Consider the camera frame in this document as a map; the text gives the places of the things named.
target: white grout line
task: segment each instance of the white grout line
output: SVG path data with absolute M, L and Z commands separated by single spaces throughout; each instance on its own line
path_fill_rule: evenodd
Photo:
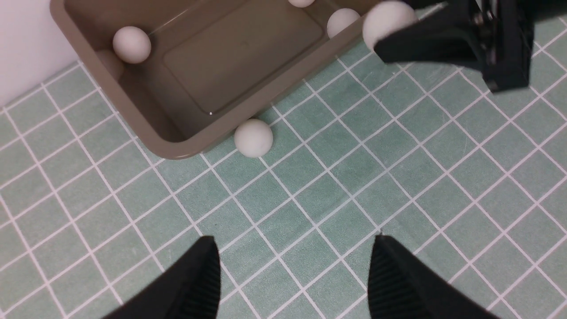
M 57 296 L 55 295 L 53 288 L 48 283 L 47 276 L 45 276 L 45 273 L 43 272 L 43 269 L 41 269 L 41 266 L 39 265 L 39 262 L 37 261 L 35 255 L 33 254 L 33 252 L 30 251 L 28 241 L 24 237 L 24 234 L 22 233 L 22 230 L 20 229 L 18 224 L 14 221 L 14 216 L 12 215 L 12 213 L 10 213 L 10 209 L 8 208 L 8 205 L 6 205 L 6 202 L 4 201 L 4 197 L 2 197 L 2 195 L 0 195 L 0 204 L 4 207 L 4 210 L 8 214 L 8 217 L 10 218 L 10 220 L 12 221 L 12 225 L 14 226 L 16 232 L 18 233 L 18 237 L 20 237 L 20 240 L 24 244 L 24 247 L 25 247 L 27 253 L 29 254 L 29 257 L 32 259 L 34 266 L 37 268 L 37 271 L 39 272 L 39 274 L 41 276 L 41 280 L 43 280 L 43 282 L 46 284 L 47 290 L 49 291 L 51 298 L 53 298 L 53 301 L 55 301 L 57 309 L 59 310 L 59 312 L 61 313 L 62 316 L 65 316 L 65 310 L 63 309 L 63 306 L 59 302 L 59 299 L 57 299 Z
M 556 316 L 565 308 L 567 307 L 567 300 L 563 301 L 563 303 L 561 303 L 559 305 L 559 307 L 557 307 L 557 309 L 555 309 L 548 317 L 547 319 L 555 319 L 557 318 Z

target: white ball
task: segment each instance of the white ball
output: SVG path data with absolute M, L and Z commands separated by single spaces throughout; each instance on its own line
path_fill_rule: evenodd
M 352 9 L 339 9 L 335 11 L 327 22 L 327 35 L 329 39 L 339 34 L 349 25 L 360 18 L 360 14 Z
M 261 120 L 247 120 L 234 132 L 236 149 L 246 157 L 263 156 L 270 150 L 273 142 L 274 136 L 270 126 Z
M 118 30 L 112 40 L 112 46 L 116 55 L 130 64 L 144 62 L 151 52 L 150 38 L 137 27 L 124 27 Z
M 298 8 L 305 8 L 310 6 L 313 2 L 315 2 L 315 0 L 289 0 L 292 6 Z
M 368 49 L 374 51 L 378 41 L 416 21 L 418 21 L 416 12 L 407 3 L 382 1 L 366 15 L 362 26 L 362 38 Z
M 124 63 L 110 50 L 96 51 L 96 56 L 99 57 L 100 62 L 107 68 L 108 73 L 118 81 L 124 74 Z

